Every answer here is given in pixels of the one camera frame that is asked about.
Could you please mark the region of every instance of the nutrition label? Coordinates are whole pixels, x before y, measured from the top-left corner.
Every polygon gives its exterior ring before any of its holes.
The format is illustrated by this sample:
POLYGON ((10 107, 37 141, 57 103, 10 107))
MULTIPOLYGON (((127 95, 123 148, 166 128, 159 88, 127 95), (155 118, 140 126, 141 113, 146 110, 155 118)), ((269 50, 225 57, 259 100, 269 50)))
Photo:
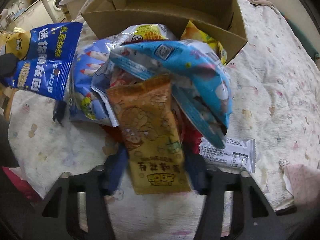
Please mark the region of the nutrition label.
POLYGON ((247 167, 249 156, 239 153, 239 146, 243 147, 241 141, 228 138, 226 147, 224 149, 217 149, 206 138, 202 137, 199 148, 200 155, 211 164, 222 164, 234 168, 247 167))

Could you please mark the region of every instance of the open cardboard box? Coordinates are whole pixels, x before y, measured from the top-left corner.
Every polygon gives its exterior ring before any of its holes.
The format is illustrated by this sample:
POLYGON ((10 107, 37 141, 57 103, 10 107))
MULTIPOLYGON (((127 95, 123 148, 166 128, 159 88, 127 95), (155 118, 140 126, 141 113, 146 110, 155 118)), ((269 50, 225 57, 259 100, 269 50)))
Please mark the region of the open cardboard box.
POLYGON ((93 0, 83 18, 99 39, 131 25, 161 23, 180 38, 188 21, 221 42, 232 60, 247 43, 237 0, 93 0))

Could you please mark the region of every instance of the floral bedsheet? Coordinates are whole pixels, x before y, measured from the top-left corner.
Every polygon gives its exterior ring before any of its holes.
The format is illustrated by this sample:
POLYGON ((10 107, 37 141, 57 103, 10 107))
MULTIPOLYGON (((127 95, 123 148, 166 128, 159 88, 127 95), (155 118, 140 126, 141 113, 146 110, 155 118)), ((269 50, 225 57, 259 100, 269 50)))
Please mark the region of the floral bedsheet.
MULTIPOLYGON (((318 167, 320 72, 276 9, 238 2, 248 43, 227 66, 234 93, 227 135, 256 140, 252 176, 276 210, 293 200, 284 184, 283 165, 318 167)), ((95 39, 85 23, 79 44, 95 39)), ((52 123, 53 105, 19 91, 9 127, 9 141, 21 169, 42 197, 63 171, 87 172, 104 162, 104 147, 112 148, 96 124, 52 123)), ((121 187, 106 200, 118 239, 168 240, 193 238, 204 198, 195 192, 135 195, 126 173, 121 187)), ((228 231, 227 224, 223 231, 228 231)))

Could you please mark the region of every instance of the orange snack bag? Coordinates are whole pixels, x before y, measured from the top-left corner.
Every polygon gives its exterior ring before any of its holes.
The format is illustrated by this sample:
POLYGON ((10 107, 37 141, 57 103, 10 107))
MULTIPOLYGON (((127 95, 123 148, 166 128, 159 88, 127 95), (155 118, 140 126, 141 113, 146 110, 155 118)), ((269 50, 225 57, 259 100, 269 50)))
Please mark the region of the orange snack bag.
POLYGON ((171 112, 169 75, 106 90, 129 152, 136 194, 190 191, 171 112))

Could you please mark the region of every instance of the white cabinet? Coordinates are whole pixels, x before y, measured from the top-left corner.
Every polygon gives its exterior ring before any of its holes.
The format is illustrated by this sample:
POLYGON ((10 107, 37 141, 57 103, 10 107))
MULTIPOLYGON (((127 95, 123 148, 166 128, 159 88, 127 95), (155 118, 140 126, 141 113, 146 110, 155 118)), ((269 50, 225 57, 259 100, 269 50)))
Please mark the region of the white cabinet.
POLYGON ((17 19, 14 20, 17 27, 30 31, 31 29, 53 23, 41 0, 30 6, 17 19))
POLYGON ((36 2, 24 13, 27 14, 27 17, 31 22, 33 28, 53 23, 41 0, 36 2))
POLYGON ((15 19, 14 23, 17 27, 22 28, 25 31, 30 31, 31 29, 33 29, 31 22, 24 13, 22 13, 17 19, 15 19))

